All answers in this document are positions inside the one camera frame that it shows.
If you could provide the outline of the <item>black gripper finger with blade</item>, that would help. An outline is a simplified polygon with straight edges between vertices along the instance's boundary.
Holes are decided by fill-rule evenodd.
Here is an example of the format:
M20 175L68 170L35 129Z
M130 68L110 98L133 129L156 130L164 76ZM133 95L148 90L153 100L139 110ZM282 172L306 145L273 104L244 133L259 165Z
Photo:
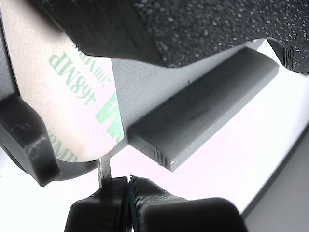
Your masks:
M99 189L69 210L66 232L127 231L127 177L111 177L110 158L98 160Z

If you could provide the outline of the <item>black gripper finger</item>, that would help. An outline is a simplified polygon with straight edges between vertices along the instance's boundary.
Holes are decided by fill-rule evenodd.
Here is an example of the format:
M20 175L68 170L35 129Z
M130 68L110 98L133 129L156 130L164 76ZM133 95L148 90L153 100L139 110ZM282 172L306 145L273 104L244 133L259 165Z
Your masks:
M136 232L246 232L238 209L223 198L187 200L172 195L147 178L129 182Z
M309 72L306 0L39 0L87 55L176 68L257 39Z

